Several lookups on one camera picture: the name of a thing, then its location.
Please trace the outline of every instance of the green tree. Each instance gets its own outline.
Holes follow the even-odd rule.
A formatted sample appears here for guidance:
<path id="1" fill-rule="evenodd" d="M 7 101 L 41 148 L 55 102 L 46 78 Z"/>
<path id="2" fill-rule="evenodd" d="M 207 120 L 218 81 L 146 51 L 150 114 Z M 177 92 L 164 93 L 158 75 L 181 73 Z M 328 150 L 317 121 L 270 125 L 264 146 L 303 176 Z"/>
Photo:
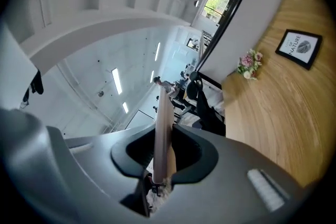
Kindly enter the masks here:
<path id="1" fill-rule="evenodd" d="M 228 0 L 208 0 L 205 5 L 206 12 L 215 17 L 218 17 L 219 14 L 213 10 L 216 10 L 219 13 L 222 13 L 224 11 L 224 8 L 227 5 L 227 2 Z"/>

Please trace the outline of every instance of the black chair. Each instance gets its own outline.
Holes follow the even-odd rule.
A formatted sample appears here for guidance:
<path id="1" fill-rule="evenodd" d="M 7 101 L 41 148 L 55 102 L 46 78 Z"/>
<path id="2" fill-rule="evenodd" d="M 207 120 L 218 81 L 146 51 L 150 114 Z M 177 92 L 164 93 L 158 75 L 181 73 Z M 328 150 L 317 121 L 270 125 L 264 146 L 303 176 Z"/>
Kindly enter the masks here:
<path id="1" fill-rule="evenodd" d="M 187 87 L 187 95 L 197 101 L 197 114 L 201 119 L 202 130 L 206 130 L 221 136 L 225 136 L 226 128 L 224 117 L 214 108 L 210 108 L 203 92 L 203 82 L 196 71 L 190 74 L 190 83 Z"/>

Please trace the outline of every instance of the wooden counter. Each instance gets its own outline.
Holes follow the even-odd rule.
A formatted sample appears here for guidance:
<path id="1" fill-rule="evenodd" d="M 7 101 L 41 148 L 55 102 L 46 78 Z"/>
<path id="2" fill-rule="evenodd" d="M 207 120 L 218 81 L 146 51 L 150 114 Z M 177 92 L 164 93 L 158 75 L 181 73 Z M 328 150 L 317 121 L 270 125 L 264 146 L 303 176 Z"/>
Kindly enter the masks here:
<path id="1" fill-rule="evenodd" d="M 275 54 L 286 29 L 323 36 L 308 71 Z M 258 81 L 223 82 L 226 136 L 244 142 L 301 185 L 324 174 L 336 142 L 336 25 L 324 0 L 283 0 L 257 50 Z"/>

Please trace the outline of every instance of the framed sign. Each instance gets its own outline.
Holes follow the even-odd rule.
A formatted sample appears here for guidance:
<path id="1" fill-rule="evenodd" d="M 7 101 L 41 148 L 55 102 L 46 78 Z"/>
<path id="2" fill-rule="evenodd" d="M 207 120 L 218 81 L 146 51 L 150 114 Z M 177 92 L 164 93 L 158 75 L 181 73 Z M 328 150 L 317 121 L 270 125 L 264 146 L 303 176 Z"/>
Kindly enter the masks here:
<path id="1" fill-rule="evenodd" d="M 321 42 L 320 35 L 287 29 L 275 52 L 309 70 L 319 52 Z"/>
<path id="2" fill-rule="evenodd" d="M 190 38 L 188 40 L 187 47 L 189 47 L 189 48 L 191 48 L 193 50 L 198 51 L 198 46 L 193 44 L 193 39 L 192 38 Z"/>

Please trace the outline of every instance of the person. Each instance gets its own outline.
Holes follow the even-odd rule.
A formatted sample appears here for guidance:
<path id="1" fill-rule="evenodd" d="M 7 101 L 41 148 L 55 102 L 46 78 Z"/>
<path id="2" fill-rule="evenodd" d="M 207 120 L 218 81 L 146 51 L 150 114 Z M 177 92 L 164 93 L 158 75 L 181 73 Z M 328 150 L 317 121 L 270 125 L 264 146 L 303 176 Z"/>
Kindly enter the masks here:
<path id="1" fill-rule="evenodd" d="M 169 100 L 172 102 L 173 106 L 174 107 L 177 107 L 181 110 L 184 110 L 185 109 L 185 106 L 184 105 L 181 105 L 179 103 L 176 103 L 172 98 L 169 98 Z"/>
<path id="2" fill-rule="evenodd" d="M 185 106 L 190 106 L 190 104 L 186 100 L 183 99 L 184 90 L 179 89 L 178 87 L 176 87 L 174 84 L 170 83 L 169 81 L 165 80 L 162 82 L 160 80 L 160 77 L 155 77 L 153 79 L 153 82 L 159 85 L 160 87 L 162 87 L 172 99 L 180 101 Z"/>
<path id="3" fill-rule="evenodd" d="M 181 71 L 180 75 L 185 81 L 189 79 L 189 74 L 186 74 L 184 71 Z"/>
<path id="4" fill-rule="evenodd" d="M 185 109 L 185 106 L 176 103 L 176 102 L 173 101 L 171 98 L 169 98 L 169 100 L 172 102 L 172 104 L 173 104 L 174 107 L 177 107 L 177 108 L 179 108 L 179 109 L 181 109 L 181 110 L 184 110 L 184 109 Z M 194 105 L 190 104 L 190 103 L 188 103 L 188 104 L 189 104 L 189 106 L 192 106 L 192 109 L 190 109 L 188 112 L 189 112 L 190 114 L 193 114 L 193 115 L 195 115 L 195 116 L 198 116 L 197 113 L 195 112 L 196 107 L 195 107 Z"/>

